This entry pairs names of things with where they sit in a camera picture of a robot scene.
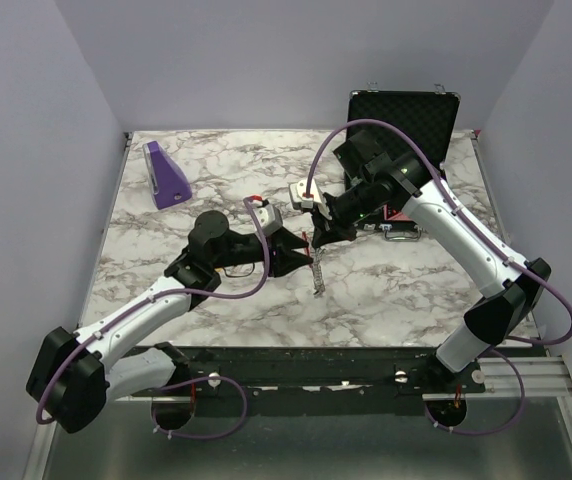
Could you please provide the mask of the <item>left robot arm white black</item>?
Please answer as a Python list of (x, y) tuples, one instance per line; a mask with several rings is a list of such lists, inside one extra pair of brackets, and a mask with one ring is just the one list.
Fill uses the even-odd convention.
[(26, 384), (27, 393), (38, 403), (38, 424), (56, 422), (68, 433), (85, 428), (105, 406), (110, 388), (124, 384), (109, 375), (137, 343), (208, 298), (241, 300), (262, 288), (220, 293), (220, 270), (261, 264), (262, 277), (268, 279), (311, 265), (303, 252), (305, 240), (284, 227), (270, 206), (252, 210), (251, 220), (255, 232), (241, 234), (217, 210), (200, 214), (187, 246), (142, 294), (88, 327), (74, 332), (57, 327), (49, 332)]

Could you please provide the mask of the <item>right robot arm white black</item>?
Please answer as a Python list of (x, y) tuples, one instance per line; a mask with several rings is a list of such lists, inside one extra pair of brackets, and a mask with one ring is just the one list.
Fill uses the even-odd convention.
[(544, 259), (529, 260), (495, 236), (416, 150), (393, 157), (361, 131), (340, 145), (335, 156), (359, 179), (344, 194), (321, 192), (311, 177), (290, 187), (293, 206), (312, 215), (314, 247), (354, 240), (362, 217), (391, 205), (426, 230), (481, 294), (425, 370), (433, 389), (449, 391), (469, 363), (502, 343), (532, 311), (552, 269)]

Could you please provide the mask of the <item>red handled metal key holder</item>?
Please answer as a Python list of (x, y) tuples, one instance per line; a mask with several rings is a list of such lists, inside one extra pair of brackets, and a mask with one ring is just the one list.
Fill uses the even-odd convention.
[(312, 259), (312, 264), (310, 265), (312, 277), (313, 277), (313, 296), (315, 298), (321, 297), (326, 288), (323, 278), (321, 260), (323, 256), (322, 249), (315, 249), (312, 246), (312, 239), (309, 237), (306, 231), (301, 232), (302, 239), (307, 242), (306, 247), (307, 255)]

